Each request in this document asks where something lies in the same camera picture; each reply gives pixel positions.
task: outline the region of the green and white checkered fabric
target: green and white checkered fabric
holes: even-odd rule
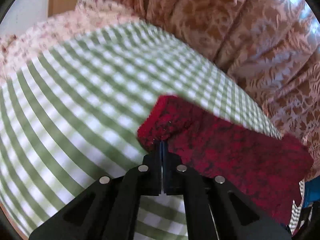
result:
[[[30,233],[100,176],[146,154],[136,131],[157,97],[179,94],[280,138],[209,60],[144,22],[79,36],[34,58],[0,90],[0,201]],[[187,239],[182,197],[142,197],[136,239]]]

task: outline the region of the folded red cloth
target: folded red cloth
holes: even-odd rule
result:
[[[169,151],[207,177],[222,175],[279,223],[288,224],[292,200],[301,202],[299,181],[313,163],[305,146],[220,119],[182,98],[160,96],[138,130],[152,151],[155,140],[168,140]]]

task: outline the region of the screw head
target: screw head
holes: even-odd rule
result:
[[[110,178],[108,176],[103,176],[99,179],[101,184],[108,184],[110,182]]]
[[[187,166],[186,165],[180,164],[180,165],[177,166],[177,171],[184,172],[186,170],[187,170]]]
[[[215,178],[214,178],[214,180],[217,182],[217,183],[219,183],[219,184],[222,184],[222,183],[224,183],[225,181],[226,181],[226,179],[223,177],[223,176],[216,176]]]
[[[149,170],[149,167],[147,165],[140,165],[138,167],[138,170],[141,171],[141,172],[146,172]]]

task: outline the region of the shiny brown fabric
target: shiny brown fabric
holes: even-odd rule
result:
[[[237,82],[320,175],[320,25],[305,0],[115,0],[173,33]]]

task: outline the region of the blue object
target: blue object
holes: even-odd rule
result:
[[[303,208],[308,207],[312,202],[320,200],[320,176],[305,183],[305,194]]]

